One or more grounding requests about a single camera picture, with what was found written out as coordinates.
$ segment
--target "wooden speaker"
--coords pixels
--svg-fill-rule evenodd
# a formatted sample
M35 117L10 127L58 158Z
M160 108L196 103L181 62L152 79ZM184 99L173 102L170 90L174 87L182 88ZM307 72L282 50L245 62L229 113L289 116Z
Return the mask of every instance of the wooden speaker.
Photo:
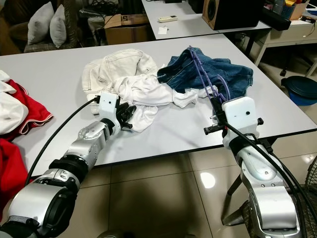
M257 26L264 0L205 0L203 19L213 30Z

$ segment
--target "remote control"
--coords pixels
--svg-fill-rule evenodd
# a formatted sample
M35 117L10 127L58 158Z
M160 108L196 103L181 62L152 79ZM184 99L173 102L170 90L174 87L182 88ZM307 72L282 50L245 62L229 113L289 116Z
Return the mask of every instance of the remote control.
M162 16L158 19L159 22L169 22L169 21L177 21L177 16Z

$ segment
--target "blue bucket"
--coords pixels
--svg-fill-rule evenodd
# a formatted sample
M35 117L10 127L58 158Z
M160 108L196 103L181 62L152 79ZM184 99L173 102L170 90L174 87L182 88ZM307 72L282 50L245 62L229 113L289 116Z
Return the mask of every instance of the blue bucket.
M282 79L282 86L288 90L290 99L297 106L309 106L317 103L317 82L302 76Z

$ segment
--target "white cushion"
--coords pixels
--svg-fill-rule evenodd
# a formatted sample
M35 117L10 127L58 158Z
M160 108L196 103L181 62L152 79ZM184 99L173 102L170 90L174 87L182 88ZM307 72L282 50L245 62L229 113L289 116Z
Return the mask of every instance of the white cushion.
M51 2L43 5L31 17L28 24L28 44L35 44L45 39L49 32L50 22L54 16Z
M51 39L53 40L53 43L57 48L65 43L67 34L65 26L64 6L62 4L59 5L58 9L55 12L55 15L51 19L50 34Z

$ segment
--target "white desk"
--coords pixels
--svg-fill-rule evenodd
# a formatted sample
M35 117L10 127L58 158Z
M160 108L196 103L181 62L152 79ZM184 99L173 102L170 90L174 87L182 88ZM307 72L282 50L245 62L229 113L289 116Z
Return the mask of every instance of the white desk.
M271 29L263 33L263 36L257 40L260 50L256 55L255 65L259 65L265 50L269 47L317 43L317 31L314 31L314 25L301 20L293 20L288 30L276 31Z
M142 0L142 3L157 40L270 28L268 25L259 22L256 27L214 31L203 20L202 15L196 14L186 1L183 1L182 3L164 3L164 1ZM178 20L159 23L158 19L161 16L171 15L176 15ZM164 26L167 26L169 29L167 34L159 35L159 27Z
M254 84L249 87L247 95L255 100L257 114L264 120L264 125L258 127L261 137L283 137L317 130L317 125L222 34L2 56L1 69L54 115L52 121L43 127L31 129L29 134L14 140L27 168L31 167L58 126L86 102L81 74L88 62L122 49L135 48L151 55L157 65L162 65L167 64L171 56L180 55L189 45L201 48L212 58L230 58L232 63L253 69ZM100 153L97 165L220 147L221 132L206 136L203 131L211 124L210 116L211 106L207 98L184 109L174 104L161 107L154 123L142 133L122 131L112 138L105 153ZM43 173L52 160L59 159L77 138L78 131L94 119L89 107L75 116L47 148L33 175Z

